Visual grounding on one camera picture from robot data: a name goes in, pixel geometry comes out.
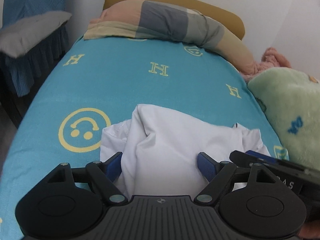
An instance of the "metal screw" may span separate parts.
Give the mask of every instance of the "metal screw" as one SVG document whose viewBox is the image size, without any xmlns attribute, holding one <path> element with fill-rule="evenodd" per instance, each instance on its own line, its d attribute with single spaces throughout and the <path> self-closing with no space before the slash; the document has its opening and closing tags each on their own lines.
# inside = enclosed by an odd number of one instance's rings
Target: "metal screw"
<svg viewBox="0 0 320 240">
<path fill-rule="evenodd" d="M 202 203 L 208 203 L 208 202 L 212 201 L 212 197 L 210 195 L 203 194 L 203 195 L 199 195 L 197 197 L 197 200 Z"/>
<path fill-rule="evenodd" d="M 125 200 L 125 197 L 122 195 L 112 195 L 109 199 L 113 203 L 121 203 Z"/>
</svg>

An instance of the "green fleece blanket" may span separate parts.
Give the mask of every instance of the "green fleece blanket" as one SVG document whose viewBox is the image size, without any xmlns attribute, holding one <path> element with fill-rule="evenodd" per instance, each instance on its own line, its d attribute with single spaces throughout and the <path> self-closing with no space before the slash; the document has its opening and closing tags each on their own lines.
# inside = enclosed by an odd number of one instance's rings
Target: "green fleece blanket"
<svg viewBox="0 0 320 240">
<path fill-rule="evenodd" d="M 255 96 L 290 160 L 320 170 L 320 84 L 289 68 L 270 68 L 252 79 Z"/>
</svg>

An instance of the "dark floor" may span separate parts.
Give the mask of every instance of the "dark floor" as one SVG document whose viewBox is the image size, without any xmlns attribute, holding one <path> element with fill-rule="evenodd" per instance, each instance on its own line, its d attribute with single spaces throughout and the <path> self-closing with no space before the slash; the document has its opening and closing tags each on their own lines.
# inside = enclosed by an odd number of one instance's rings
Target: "dark floor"
<svg viewBox="0 0 320 240">
<path fill-rule="evenodd" d="M 0 106 L 0 174 L 2 166 L 17 129 L 9 119 L 7 113 Z"/>
</svg>

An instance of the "gray pillow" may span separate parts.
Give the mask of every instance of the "gray pillow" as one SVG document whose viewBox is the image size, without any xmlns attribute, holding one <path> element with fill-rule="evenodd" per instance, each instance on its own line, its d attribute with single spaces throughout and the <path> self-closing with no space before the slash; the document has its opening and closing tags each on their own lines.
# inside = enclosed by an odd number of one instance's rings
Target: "gray pillow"
<svg viewBox="0 0 320 240">
<path fill-rule="evenodd" d="M 71 13 L 64 11 L 50 11 L 20 19 L 0 30 L 0 51 L 13 58 L 21 57 L 71 16 Z"/>
</svg>

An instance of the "blue strip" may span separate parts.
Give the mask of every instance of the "blue strip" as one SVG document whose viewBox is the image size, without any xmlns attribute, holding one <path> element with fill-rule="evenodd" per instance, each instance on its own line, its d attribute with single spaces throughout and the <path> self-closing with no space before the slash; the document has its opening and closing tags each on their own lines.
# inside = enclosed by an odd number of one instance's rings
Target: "blue strip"
<svg viewBox="0 0 320 240">
<path fill-rule="evenodd" d="M 121 174 L 121 156 L 120 154 L 117 158 L 115 158 L 106 169 L 106 176 L 111 182 L 114 182 Z"/>
<path fill-rule="evenodd" d="M 254 151 L 247 151 L 245 152 L 251 156 L 254 156 L 256 158 L 260 158 L 260 159 L 263 159 L 265 160 L 266 162 L 268 163 L 273 163 L 273 164 L 276 164 L 277 163 L 277 160 L 275 158 L 272 158 L 272 157 L 269 157 L 269 156 L 266 156 L 264 154 L 261 154 L 261 153 L 257 153 L 257 152 L 254 152 Z"/>
<path fill-rule="evenodd" d="M 210 182 L 217 175 L 215 166 L 203 155 L 198 154 L 197 164 L 199 171 L 207 179 L 208 182 Z"/>
</svg>

